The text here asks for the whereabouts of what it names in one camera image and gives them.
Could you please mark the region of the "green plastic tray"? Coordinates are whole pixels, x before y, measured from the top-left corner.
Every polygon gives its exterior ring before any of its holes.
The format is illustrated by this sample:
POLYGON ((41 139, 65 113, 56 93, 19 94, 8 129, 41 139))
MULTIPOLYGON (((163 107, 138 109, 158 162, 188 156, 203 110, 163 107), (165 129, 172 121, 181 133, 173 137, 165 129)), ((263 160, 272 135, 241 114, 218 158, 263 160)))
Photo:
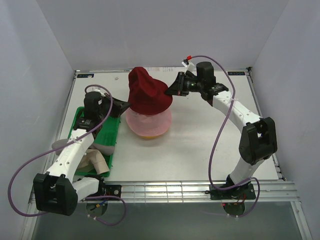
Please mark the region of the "green plastic tray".
MULTIPOLYGON (((71 137, 71 133, 73 130, 73 127, 76 123, 76 120, 79 117, 83 117, 83 106, 80 106, 77 108, 72 125, 69 130, 68 138, 71 137)), ((113 118, 113 117, 108 117, 108 119, 104 122, 102 125, 102 129, 99 131, 97 137, 94 140, 95 144, 100 144, 104 146, 116 146, 116 140, 117 140, 117 135, 118 135, 118 129, 120 125, 120 118, 113 118)), ((110 172, 113 167, 113 155, 103 155, 105 162, 107 163, 107 166, 109 168, 108 172, 101 173, 103 177, 109 177, 110 172)), ((75 172, 76 175, 78 176, 85 176, 85 175, 97 175, 97 172, 95 168, 93 167, 82 167, 78 168, 77 171, 75 172)))

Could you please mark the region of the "beige bucket hat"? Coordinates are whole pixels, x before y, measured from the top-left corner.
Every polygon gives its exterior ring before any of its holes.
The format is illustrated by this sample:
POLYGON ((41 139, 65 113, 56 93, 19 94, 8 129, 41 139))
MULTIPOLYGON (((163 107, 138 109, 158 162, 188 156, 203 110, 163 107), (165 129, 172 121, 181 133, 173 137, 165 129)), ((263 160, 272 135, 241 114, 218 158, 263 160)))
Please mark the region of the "beige bucket hat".
POLYGON ((95 149, 86 150, 77 170, 85 173, 95 170, 97 174, 104 174, 110 171, 102 153, 95 149))

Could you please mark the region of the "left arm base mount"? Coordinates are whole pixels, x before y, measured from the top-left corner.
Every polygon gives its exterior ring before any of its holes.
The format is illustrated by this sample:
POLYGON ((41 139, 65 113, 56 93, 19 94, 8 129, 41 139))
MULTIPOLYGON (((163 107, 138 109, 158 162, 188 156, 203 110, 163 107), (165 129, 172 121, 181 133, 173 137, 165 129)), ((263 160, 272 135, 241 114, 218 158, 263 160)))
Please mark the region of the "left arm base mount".
POLYGON ((120 184, 101 184, 98 187, 98 191, 86 197, 86 199, 96 200, 96 201, 104 201, 107 200, 106 197, 103 196, 114 196, 121 197, 122 194, 122 186, 120 184))

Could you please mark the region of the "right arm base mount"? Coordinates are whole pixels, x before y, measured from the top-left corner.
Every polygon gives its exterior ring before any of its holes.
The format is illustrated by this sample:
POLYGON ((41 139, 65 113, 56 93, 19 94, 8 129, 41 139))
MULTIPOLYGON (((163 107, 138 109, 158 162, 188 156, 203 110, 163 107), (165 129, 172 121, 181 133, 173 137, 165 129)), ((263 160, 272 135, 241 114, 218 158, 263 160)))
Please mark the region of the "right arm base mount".
POLYGON ((251 182, 238 186, 236 188, 232 188, 230 190, 217 190, 210 185, 209 190, 206 190, 204 193, 210 195, 211 200, 256 199, 254 186, 251 182))

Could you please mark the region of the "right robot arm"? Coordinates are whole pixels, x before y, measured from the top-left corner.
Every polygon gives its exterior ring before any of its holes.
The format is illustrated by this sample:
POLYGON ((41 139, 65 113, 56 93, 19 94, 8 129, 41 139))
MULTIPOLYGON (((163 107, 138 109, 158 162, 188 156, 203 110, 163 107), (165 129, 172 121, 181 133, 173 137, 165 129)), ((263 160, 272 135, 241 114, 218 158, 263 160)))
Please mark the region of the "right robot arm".
POLYGON ((213 65, 208 61, 193 64, 185 59, 184 72, 179 72, 165 91, 168 96, 187 96, 199 93, 211 107, 225 115, 222 125, 231 121, 240 131, 238 151, 240 159, 222 186, 212 185, 211 190, 237 199, 244 193, 258 167, 277 150, 276 125, 271 117, 263 118, 252 113, 235 98, 236 91, 218 83, 213 65))

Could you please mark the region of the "grey bucket hat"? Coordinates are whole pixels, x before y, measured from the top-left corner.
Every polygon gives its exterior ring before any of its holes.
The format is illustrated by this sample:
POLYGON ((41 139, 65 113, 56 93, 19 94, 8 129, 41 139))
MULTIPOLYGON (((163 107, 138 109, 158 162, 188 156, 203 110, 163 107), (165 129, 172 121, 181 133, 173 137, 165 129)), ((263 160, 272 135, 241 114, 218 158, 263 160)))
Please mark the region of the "grey bucket hat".
MULTIPOLYGON (((65 147, 68 142, 68 139, 60 139, 55 141, 52 145, 52 149, 57 149, 59 147, 65 147)), ((91 150, 98 150, 100 153, 102 153, 105 156, 111 156, 115 151, 115 146, 105 146, 97 143, 93 143, 89 149, 91 150)))

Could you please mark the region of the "yellow bucket hat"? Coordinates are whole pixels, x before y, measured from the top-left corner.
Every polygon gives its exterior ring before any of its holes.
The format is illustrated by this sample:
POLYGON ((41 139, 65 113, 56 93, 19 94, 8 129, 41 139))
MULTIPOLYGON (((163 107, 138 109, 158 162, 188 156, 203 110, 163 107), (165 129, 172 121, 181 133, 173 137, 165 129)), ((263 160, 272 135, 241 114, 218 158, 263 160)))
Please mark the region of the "yellow bucket hat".
POLYGON ((145 140, 151 140, 151 139, 156 139, 159 138, 162 135, 153 135, 153 136, 142 136, 142 135, 138 135, 140 138, 145 139, 145 140))

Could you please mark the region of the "dark red bucket hat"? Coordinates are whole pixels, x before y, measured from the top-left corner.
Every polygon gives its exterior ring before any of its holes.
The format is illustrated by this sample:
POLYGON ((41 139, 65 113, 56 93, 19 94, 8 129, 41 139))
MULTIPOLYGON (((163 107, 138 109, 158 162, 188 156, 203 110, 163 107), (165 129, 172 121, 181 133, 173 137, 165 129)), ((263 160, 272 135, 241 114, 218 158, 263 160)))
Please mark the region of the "dark red bucket hat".
POLYGON ((128 74, 130 108, 142 115, 157 115, 167 110, 173 97, 166 95, 166 83, 153 78, 143 67, 135 67, 128 74))

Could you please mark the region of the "aluminium table rail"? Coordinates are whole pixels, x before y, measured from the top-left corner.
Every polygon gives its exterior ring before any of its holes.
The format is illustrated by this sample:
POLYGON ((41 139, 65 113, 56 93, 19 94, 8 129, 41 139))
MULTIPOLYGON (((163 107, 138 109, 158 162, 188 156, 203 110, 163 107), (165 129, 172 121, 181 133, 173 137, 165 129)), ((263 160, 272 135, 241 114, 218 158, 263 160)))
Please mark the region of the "aluminium table rail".
MULTIPOLYGON (((298 202, 301 200, 292 181, 252 180, 250 192, 262 202, 298 202)), ((236 198, 211 199, 207 181, 107 181, 107 185, 120 185, 120 197, 128 204, 142 203, 233 203, 236 198)))

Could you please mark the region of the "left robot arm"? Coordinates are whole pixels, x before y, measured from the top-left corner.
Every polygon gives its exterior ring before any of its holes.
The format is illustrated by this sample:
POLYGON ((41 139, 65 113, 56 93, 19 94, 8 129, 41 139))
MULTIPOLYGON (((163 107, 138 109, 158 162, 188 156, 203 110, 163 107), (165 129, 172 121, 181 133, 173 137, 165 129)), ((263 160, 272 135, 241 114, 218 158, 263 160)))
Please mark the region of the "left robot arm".
POLYGON ((83 158, 94 155, 104 158, 114 153, 114 140, 110 144, 97 144, 95 140, 105 130, 104 123, 117 121, 130 103, 97 91, 87 92, 83 103, 76 111, 69 137, 52 145, 57 159, 45 173, 38 173, 33 179, 39 211, 70 216, 79 201, 87 197, 100 200, 106 195, 101 174, 109 168, 104 159, 95 165, 96 174, 87 174, 77 181, 74 176, 83 158))

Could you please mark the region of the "pink bucket hat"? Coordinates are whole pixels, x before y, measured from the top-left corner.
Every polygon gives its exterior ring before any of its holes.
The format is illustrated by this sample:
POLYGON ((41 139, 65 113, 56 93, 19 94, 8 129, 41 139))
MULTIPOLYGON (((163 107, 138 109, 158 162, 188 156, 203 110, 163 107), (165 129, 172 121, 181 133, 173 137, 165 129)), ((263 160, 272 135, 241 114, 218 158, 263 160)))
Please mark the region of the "pink bucket hat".
POLYGON ((155 115, 144 115, 133 111, 126 111, 125 118, 128 127, 140 136, 157 136, 165 134, 172 124, 172 113, 167 109, 155 115))

